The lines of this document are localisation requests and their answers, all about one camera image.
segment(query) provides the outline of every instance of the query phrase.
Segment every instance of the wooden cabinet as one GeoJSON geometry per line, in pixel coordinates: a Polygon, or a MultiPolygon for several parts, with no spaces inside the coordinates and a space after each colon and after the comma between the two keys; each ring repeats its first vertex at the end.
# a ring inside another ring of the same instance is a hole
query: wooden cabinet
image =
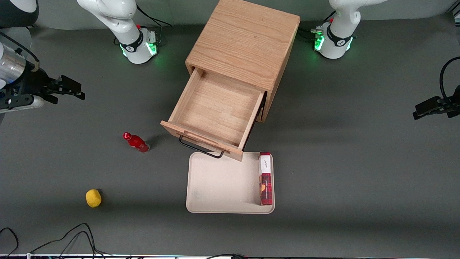
{"type": "Polygon", "coordinates": [[[172,135],[241,161],[263,122],[300,17],[242,0],[220,0],[185,61],[190,80],[168,122],[172,135]]]}

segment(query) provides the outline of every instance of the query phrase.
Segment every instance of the black metal handle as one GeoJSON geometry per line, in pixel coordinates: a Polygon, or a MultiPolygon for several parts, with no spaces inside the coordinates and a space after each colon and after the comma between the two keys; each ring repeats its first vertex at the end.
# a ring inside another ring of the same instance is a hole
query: black metal handle
{"type": "Polygon", "coordinates": [[[188,148],[191,148],[191,149],[193,149],[193,150],[196,150],[196,151],[198,151],[198,152],[201,152],[201,153],[203,153],[203,154],[206,154],[206,155],[208,155],[208,156],[210,156],[210,157],[214,157],[214,158],[221,158],[221,157],[224,155],[224,152],[223,152],[223,151],[220,152],[220,155],[216,156],[216,155],[213,155],[213,154],[211,154],[211,153],[208,153],[208,152],[206,152],[206,151],[204,151],[204,150],[201,150],[201,149],[199,149],[199,148],[196,148],[196,147],[194,147],[194,146],[191,146],[191,145],[189,145],[189,144],[187,144],[187,143],[184,143],[184,142],[182,142],[182,138],[183,138],[183,137],[184,137],[184,136],[182,136],[182,135],[179,137],[179,143],[180,143],[181,145],[183,145],[183,146],[186,146],[186,147],[188,147],[188,148]]]}

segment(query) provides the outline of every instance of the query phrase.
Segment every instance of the open drawer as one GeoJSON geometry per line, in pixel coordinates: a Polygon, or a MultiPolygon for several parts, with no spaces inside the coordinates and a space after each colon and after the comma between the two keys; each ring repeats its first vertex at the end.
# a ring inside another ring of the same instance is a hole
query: open drawer
{"type": "Polygon", "coordinates": [[[182,144],[191,142],[241,161],[263,98],[263,90],[195,68],[171,117],[161,125],[182,144]]]}

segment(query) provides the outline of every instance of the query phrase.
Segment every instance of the lemon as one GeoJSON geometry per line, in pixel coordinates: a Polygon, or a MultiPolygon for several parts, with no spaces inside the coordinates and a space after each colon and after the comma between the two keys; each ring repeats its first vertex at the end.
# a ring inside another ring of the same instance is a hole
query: lemon
{"type": "Polygon", "coordinates": [[[91,189],[86,192],[86,203],[91,207],[95,208],[102,202],[101,194],[96,189],[91,189]]]}

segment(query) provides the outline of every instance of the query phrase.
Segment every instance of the green light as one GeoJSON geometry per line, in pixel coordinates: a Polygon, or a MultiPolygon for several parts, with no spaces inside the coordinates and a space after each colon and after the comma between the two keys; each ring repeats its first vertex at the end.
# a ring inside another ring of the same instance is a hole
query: green light
{"type": "Polygon", "coordinates": [[[315,49],[316,49],[317,51],[319,51],[319,50],[321,49],[322,43],[323,43],[323,42],[324,42],[324,36],[321,35],[321,37],[319,37],[319,38],[316,40],[316,42],[315,42],[315,49]]]}
{"type": "Polygon", "coordinates": [[[149,49],[150,54],[152,54],[152,56],[156,54],[156,44],[155,43],[146,42],[145,45],[149,49]]]}
{"type": "Polygon", "coordinates": [[[126,57],[126,53],[125,53],[125,50],[123,49],[123,47],[121,46],[121,44],[120,44],[120,48],[121,48],[121,50],[123,51],[123,56],[125,56],[125,57],[126,57]]]}
{"type": "Polygon", "coordinates": [[[349,50],[351,47],[351,41],[353,40],[353,37],[351,37],[350,42],[348,43],[348,47],[346,47],[346,50],[349,50]]]}

